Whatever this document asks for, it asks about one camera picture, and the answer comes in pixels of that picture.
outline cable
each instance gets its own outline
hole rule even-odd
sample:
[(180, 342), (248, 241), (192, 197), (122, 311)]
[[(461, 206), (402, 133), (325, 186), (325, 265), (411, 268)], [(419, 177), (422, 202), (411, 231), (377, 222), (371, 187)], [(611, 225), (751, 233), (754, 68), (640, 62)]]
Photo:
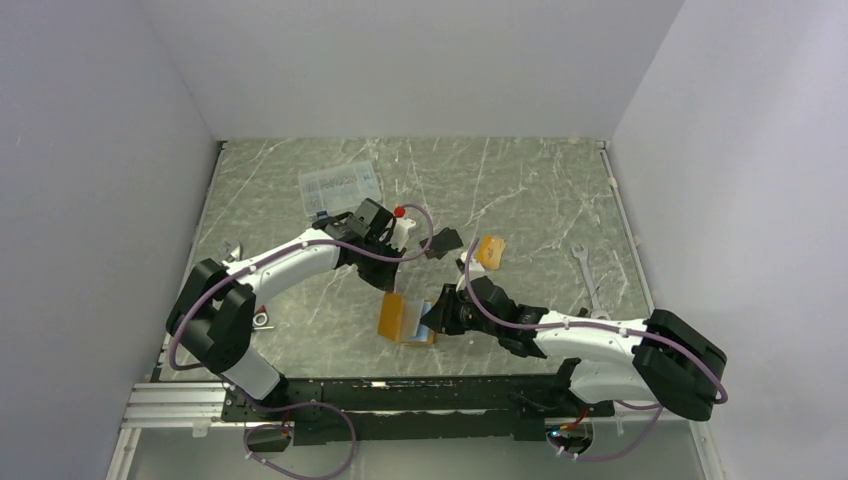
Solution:
[(534, 402), (533, 400), (530, 400), (529, 398), (525, 397), (524, 395), (521, 395), (520, 393), (508, 393), (506, 398), (516, 403), (520, 402), (524, 403), (525, 405), (530, 405), (531, 407), (539, 411), (556, 410), (556, 407), (548, 407), (547, 405), (542, 405), (541, 403)]
[(661, 406), (659, 403), (652, 403), (650, 405), (633, 405), (632, 403), (627, 403), (624, 400), (616, 400), (615, 403), (624, 408), (629, 408), (630, 410), (653, 410)]
[[(584, 457), (584, 456), (581, 456), (581, 455), (572, 454), (572, 460), (577, 461), (577, 462), (609, 462), (609, 461), (612, 461), (612, 460), (618, 460), (619, 458), (626, 456), (627, 454), (629, 454), (633, 450), (636, 450), (636, 448), (639, 445), (641, 445), (643, 441), (645, 441), (645, 439), (648, 437), (648, 434), (651, 433), (651, 430), (653, 430), (654, 427), (657, 425), (657, 421), (660, 419), (660, 415), (662, 414), (662, 412), (663, 412), (662, 407), (657, 408), (657, 411), (654, 413), (654, 416), (651, 417), (651, 420), (648, 421), (648, 425), (646, 425), (645, 429), (642, 430), (642, 433), (640, 433), (639, 436), (636, 437), (636, 440), (633, 440), (633, 443), (631, 443), (627, 447), (619, 450), (618, 452), (613, 453), (611, 455), (600, 455), (600, 456), (596, 456), (596, 457)], [(552, 447), (554, 447), (554, 449), (557, 451), (557, 453), (559, 453), (559, 448), (556, 445), (554, 445), (554, 443), (551, 441), (550, 437), (548, 437), (547, 440), (548, 440), (548, 443)]]
[(205, 305), (206, 302), (208, 302), (212, 298), (212, 296), (214, 296), (215, 293), (218, 292), (218, 290), (222, 289), (224, 286), (228, 285), (233, 280), (236, 280), (236, 279), (240, 278), (242, 275), (250, 272), (250, 270), (252, 268), (257, 268), (257, 269), (262, 268), (265, 265), (267, 265), (267, 264), (269, 264), (269, 263), (271, 263), (275, 260), (278, 260), (278, 259), (280, 259), (280, 258), (282, 258), (282, 257), (284, 257), (284, 256), (286, 256), (286, 255), (288, 255), (288, 254), (290, 254), (294, 251), (297, 251), (297, 250), (300, 250), (300, 249), (303, 249), (303, 248), (306, 248), (306, 247), (315, 246), (315, 245), (334, 245), (334, 246), (337, 246), (337, 247), (346, 248), (346, 249), (351, 250), (353, 252), (356, 252), (360, 255), (364, 255), (368, 258), (373, 258), (374, 260), (380, 260), (380, 261), (388, 262), (388, 263), (409, 262), (409, 261), (415, 260), (416, 258), (423, 256), (424, 252), (427, 251), (428, 248), (430, 248), (430, 244), (433, 242), (433, 219), (430, 218), (430, 214), (427, 213), (427, 211), (424, 210), (424, 208), (421, 207), (420, 205), (416, 205), (414, 203), (408, 203), (408, 204), (405, 204), (405, 205), (402, 205), (402, 206), (412, 208), (414, 210), (418, 210), (424, 216), (424, 219), (427, 220), (427, 228), (428, 228), (427, 242), (424, 244), (424, 247), (421, 248), (421, 250), (419, 250), (419, 251), (415, 252), (414, 254), (409, 255), (407, 257), (396, 258), (396, 257), (386, 257), (386, 256), (383, 256), (383, 255), (377, 255), (376, 253), (371, 253), (371, 252), (369, 252), (367, 250), (363, 250), (363, 249), (361, 249), (361, 248), (359, 248), (355, 245), (340, 242), (338, 240), (307, 240), (304, 243), (296, 243), (296, 244), (289, 245), (288, 247), (283, 248), (282, 250), (279, 250), (277, 252), (274, 252), (273, 254), (268, 255), (265, 258), (257, 260), (253, 265), (248, 265), (244, 268), (241, 268), (240, 270), (235, 271), (234, 273), (228, 275), (226, 278), (224, 278), (220, 282), (213, 285), (212, 288), (210, 288), (209, 290), (204, 292), (203, 295), (201, 295), (200, 298), (198, 298), (197, 301), (194, 302), (194, 305), (192, 305), (191, 308), (189, 308), (188, 312), (186, 312), (183, 319), (178, 320), (179, 326), (174, 331), (174, 334), (172, 335), (173, 338), (171, 340), (171, 344), (168, 346), (168, 365), (170, 365), (172, 369), (174, 369), (175, 371), (178, 371), (178, 372), (184, 371), (184, 370), (193, 370), (195, 368), (200, 368), (200, 367), (203, 366), (201, 363), (192, 363), (192, 364), (189, 364), (189, 365), (179, 365), (177, 363), (177, 346), (180, 345), (180, 343), (182, 342), (183, 335), (185, 334), (185, 331), (188, 328), (189, 323), (194, 318), (194, 316), (197, 314), (197, 311), (200, 310), (200, 308), (203, 305)]
[(586, 408), (583, 409), (582, 412), (580, 412), (580, 416), (577, 417), (577, 420), (575, 420), (571, 423), (567, 423), (565, 425), (561, 425), (559, 428), (561, 428), (563, 430), (573, 430), (577, 427), (577, 425), (580, 425), (580, 422), (582, 422), (583, 419), (586, 418), (586, 415), (588, 415), (588, 414), (589, 414), (589, 407), (586, 407)]
[[(471, 242), (471, 246), (468, 248), (468, 255), (467, 255), (466, 258), (471, 258), (471, 254), (474, 253), (474, 249), (477, 248), (477, 242), (478, 241), (479, 241), (479, 239), (475, 238)], [(483, 307), (483, 304), (480, 303), (480, 299), (477, 298), (477, 295), (474, 293), (474, 290), (471, 288), (471, 272), (470, 272), (470, 269), (469, 269), (470, 264), (471, 264), (471, 262), (465, 262), (465, 267), (464, 267), (464, 272), (463, 272), (464, 275), (465, 275), (465, 291), (468, 292), (468, 296), (471, 298), (471, 301), (474, 303), (474, 306), (476, 306), (480, 310), (480, 313), (482, 313), (483, 316), (485, 316), (489, 320), (497, 323), (498, 325), (500, 325), (502, 327), (514, 328), (516, 330), (542, 330), (542, 329), (546, 329), (546, 328), (560, 328), (560, 327), (565, 326), (564, 323), (546, 323), (546, 324), (542, 324), (542, 325), (520, 325), (520, 324), (517, 324), (517, 323), (505, 322), (505, 321), (501, 320), (500, 318), (494, 316), (491, 312), (486, 310), (485, 307)], [(569, 328), (571, 328), (571, 327), (594, 328), (596, 330), (606, 330), (608, 332), (613, 332), (613, 333), (619, 333), (619, 331), (620, 331), (619, 327), (616, 327), (616, 326), (613, 326), (613, 325), (606, 325), (606, 324), (599, 323), (599, 322), (586, 322), (586, 321), (579, 321), (579, 320), (568, 322), (568, 327)], [(712, 382), (712, 384), (715, 385), (716, 390), (718, 390), (718, 393), (719, 393), (719, 398), (715, 399), (715, 403), (716, 404), (727, 403), (727, 390), (724, 388), (724, 385), (721, 384), (721, 380), (719, 380), (718, 377), (715, 376), (715, 374), (712, 372), (712, 370), (710, 370), (710, 368), (707, 367), (707, 365), (704, 362), (702, 362), (700, 358), (696, 357), (695, 354), (690, 352), (689, 349), (687, 349), (683, 345), (675, 342), (674, 340), (665, 338), (665, 337), (657, 335), (655, 333), (642, 332), (642, 331), (633, 330), (633, 329), (630, 329), (630, 328), (626, 328), (624, 330), (625, 330), (625, 333), (627, 335), (633, 335), (635, 337), (647, 338), (648, 340), (653, 340), (655, 342), (668, 345), (669, 347), (677, 350), (684, 357), (686, 357), (690, 362), (695, 364), (695, 366), (698, 367), (698, 369), (710, 380), (710, 382)]]
[(231, 385), (233, 385), (236, 388), (236, 390), (244, 397), (245, 401), (247, 401), (247, 403), (249, 403), (250, 406), (254, 410), (257, 410), (257, 411), (260, 411), (260, 412), (265, 412), (265, 413), (279, 413), (279, 412), (290, 412), (290, 411), (298, 409), (298, 408), (306, 408), (306, 407), (326, 408), (327, 410), (332, 410), (333, 412), (339, 414), (339, 416), (342, 417), (342, 420), (344, 420), (345, 423), (347, 423), (347, 427), (350, 429), (350, 450), (348, 451), (347, 458), (345, 458), (345, 461), (342, 462), (342, 464), (341, 464), (341, 466), (339, 466), (339, 468), (333, 470), (331, 473), (328, 473), (326, 475), (322, 475), (320, 477), (309, 477), (309, 476), (306, 476), (306, 475), (300, 475), (299, 473), (294, 473), (290, 470), (286, 470), (285, 468), (277, 465), (276, 463), (270, 462), (267, 459), (260, 457), (259, 455), (257, 455), (256, 453), (254, 453), (250, 449), (249, 441), (250, 441), (250, 437), (254, 433), (256, 433), (260, 430), (279, 430), (281, 432), (291, 431), (291, 427), (288, 427), (286, 425), (276, 425), (276, 424), (273, 424), (273, 423), (264, 423), (262, 425), (257, 425), (255, 427), (249, 428), (247, 430), (247, 433), (244, 434), (244, 441), (243, 441), (244, 451), (247, 453), (247, 456), (245, 458), (252, 458), (253, 460), (256, 460), (257, 462), (261, 463), (262, 465), (264, 465), (264, 466), (266, 466), (266, 467), (268, 467), (268, 468), (270, 468), (270, 469), (272, 469), (276, 472), (282, 473), (283, 475), (288, 475), (289, 477), (292, 477), (292, 478), (296, 478), (297, 480), (329, 480), (330, 478), (333, 478), (333, 477), (337, 476), (338, 474), (342, 473), (343, 471), (345, 471), (347, 469), (347, 467), (349, 467), (350, 464), (353, 463), (353, 457), (356, 454), (356, 429), (354, 428), (353, 421), (350, 419), (350, 417), (348, 417), (347, 414), (344, 413), (340, 408), (336, 407), (335, 405), (330, 405), (329, 403), (324, 403), (324, 402), (295, 403), (295, 404), (292, 404), (292, 405), (286, 405), (285, 407), (277, 407), (277, 408), (264, 407), (264, 406), (260, 405), (256, 400), (251, 398), (251, 396), (248, 395), (247, 392), (242, 390), (238, 385), (235, 385), (233, 382), (230, 382), (227, 379), (227, 377), (221, 375), (221, 378), (223, 378), (224, 380), (228, 381)]

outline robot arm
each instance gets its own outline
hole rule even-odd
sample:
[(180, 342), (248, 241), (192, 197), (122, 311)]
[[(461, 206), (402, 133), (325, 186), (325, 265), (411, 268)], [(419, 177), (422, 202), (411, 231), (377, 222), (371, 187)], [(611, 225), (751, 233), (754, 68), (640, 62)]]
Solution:
[(606, 400), (643, 400), (659, 403), (690, 420), (710, 418), (717, 388), (697, 365), (662, 343), (621, 333), (644, 332), (672, 339), (720, 379), (727, 362), (725, 354), (673, 313), (654, 310), (647, 319), (605, 322), (613, 327), (612, 331), (568, 328), (563, 325), (579, 325), (586, 319), (516, 304), (488, 277), (471, 280), (476, 297), (487, 312), (506, 322), (533, 328), (519, 330), (493, 322), (470, 299), (467, 288), (459, 285), (444, 285), (439, 300), (421, 323), (448, 335), (468, 330), (492, 335), (502, 347), (520, 357), (564, 358), (559, 374), (567, 377), (571, 394), (587, 405)]
[[(411, 220), (396, 218), (368, 199), (356, 212), (321, 219), (298, 238), (257, 257), (229, 265), (204, 260), (189, 274), (168, 318), (167, 331), (180, 336), (178, 329), (184, 329), (180, 343), (204, 367), (241, 387), (262, 406), (288, 405), (285, 376), (250, 347), (256, 309), (308, 277), (345, 265), (355, 265), (359, 276), (375, 288), (392, 291), (398, 263), (386, 259), (402, 256), (413, 226)], [(339, 243), (353, 248), (341, 248)], [(226, 282), (241, 271), (246, 273), (238, 280)], [(222, 282), (223, 287), (184, 322), (200, 299), (209, 297)], [(673, 339), (720, 378), (726, 363), (724, 353), (671, 312), (655, 310), (648, 319), (608, 322), (615, 327), (613, 331), (567, 328), (565, 323), (584, 319), (516, 304), (503, 289), (481, 276), (473, 279), (471, 286), (484, 312), (463, 283), (458, 285), (443, 287), (422, 324), (448, 335), (477, 330), (496, 337), (501, 346), (521, 357), (564, 358), (558, 376), (565, 377), (571, 395), (568, 400), (574, 403), (656, 401), (682, 417), (709, 419), (716, 403), (716, 386), (697, 365), (650, 338), (621, 334), (627, 329)], [(533, 329), (507, 328), (493, 322), (487, 312)]]
[(359, 276), (375, 288), (392, 291), (398, 263), (375, 260), (361, 251), (399, 258), (408, 230), (414, 226), (414, 221), (396, 218), (367, 199), (356, 212), (320, 219), (294, 240), (256, 257), (225, 265), (203, 260), (190, 272), (166, 329), (175, 335), (187, 312), (206, 292), (247, 268), (246, 275), (215, 292), (197, 310), (180, 343), (209, 371), (226, 377), (263, 406), (287, 405), (285, 376), (250, 346), (255, 310), (292, 285), (346, 265), (355, 265)]

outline white wall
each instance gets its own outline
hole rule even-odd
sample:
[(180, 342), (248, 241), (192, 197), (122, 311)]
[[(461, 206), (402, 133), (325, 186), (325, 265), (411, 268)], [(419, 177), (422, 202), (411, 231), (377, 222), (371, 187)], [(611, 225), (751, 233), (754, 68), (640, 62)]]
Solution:
[(0, 478), (103, 478), (215, 144), (136, 0), (0, 5)]
[(682, 0), (142, 0), (216, 137), (609, 138)]
[(728, 354), (730, 478), (845, 478), (848, 4), (687, 0), (613, 137), (658, 305)]

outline gray marble surface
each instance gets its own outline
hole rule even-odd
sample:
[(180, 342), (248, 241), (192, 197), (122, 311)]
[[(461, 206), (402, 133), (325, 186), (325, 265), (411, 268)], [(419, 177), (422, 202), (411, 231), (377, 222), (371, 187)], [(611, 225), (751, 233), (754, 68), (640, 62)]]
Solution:
[[(553, 138), (372, 138), (239, 140), (225, 144), (194, 261), (217, 259), (224, 239), (245, 257), (301, 234), (298, 174), (346, 162), (373, 162), (389, 208), (419, 203), (436, 231), (456, 228), (506, 239), (492, 280), (520, 303), (575, 313), (590, 305), (571, 246), (589, 248), (604, 308), (613, 318), (647, 314), (647, 306), (595, 142)], [(413, 233), (426, 236), (423, 222)], [(435, 300), (458, 270), (442, 260), (402, 264), (397, 291)], [(382, 292), (345, 267), (312, 277), (268, 305), (274, 330), (254, 347), (289, 377), (485, 375), (554, 372), (561, 359), (522, 359), (482, 334), (438, 336), (432, 346), (399, 346), (376, 334)], [(187, 361), (187, 353), (179, 359)], [(163, 380), (212, 378), (173, 372)]]

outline wrench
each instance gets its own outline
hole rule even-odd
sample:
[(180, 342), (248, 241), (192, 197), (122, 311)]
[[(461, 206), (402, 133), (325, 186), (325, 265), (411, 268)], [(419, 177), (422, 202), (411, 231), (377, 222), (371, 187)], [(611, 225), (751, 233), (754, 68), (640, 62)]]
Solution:
[(580, 260), (580, 271), (583, 272), (583, 280), (586, 282), (586, 289), (589, 290), (589, 298), (592, 299), (591, 317), (601, 320), (610, 320), (609, 313), (601, 307), (601, 300), (598, 298), (598, 291), (595, 289), (595, 279), (592, 278), (592, 271), (589, 270), (589, 250), (580, 245), (580, 248), (571, 247), (571, 254), (574, 258)]
[(224, 240), (218, 253), (221, 254), (221, 261), (225, 263), (238, 262), (241, 260), (241, 243), (233, 240)]

